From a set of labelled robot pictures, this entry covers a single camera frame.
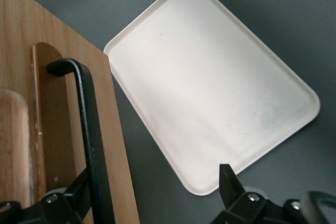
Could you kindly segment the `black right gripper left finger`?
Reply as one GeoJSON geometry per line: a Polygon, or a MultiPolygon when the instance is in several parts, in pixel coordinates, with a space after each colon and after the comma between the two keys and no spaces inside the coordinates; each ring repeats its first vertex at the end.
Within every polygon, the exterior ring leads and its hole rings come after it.
{"type": "Polygon", "coordinates": [[[1,223],[83,223],[90,208],[84,169],[69,187],[47,193],[28,208],[23,209],[17,201],[1,202],[1,223]]]}

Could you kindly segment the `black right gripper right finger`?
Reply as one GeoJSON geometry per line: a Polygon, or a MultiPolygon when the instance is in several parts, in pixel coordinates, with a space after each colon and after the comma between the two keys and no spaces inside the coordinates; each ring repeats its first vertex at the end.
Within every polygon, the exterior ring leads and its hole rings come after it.
{"type": "Polygon", "coordinates": [[[212,223],[315,223],[297,199],[279,206],[260,193],[246,190],[228,164],[219,166],[219,192],[225,209],[212,223]]]}

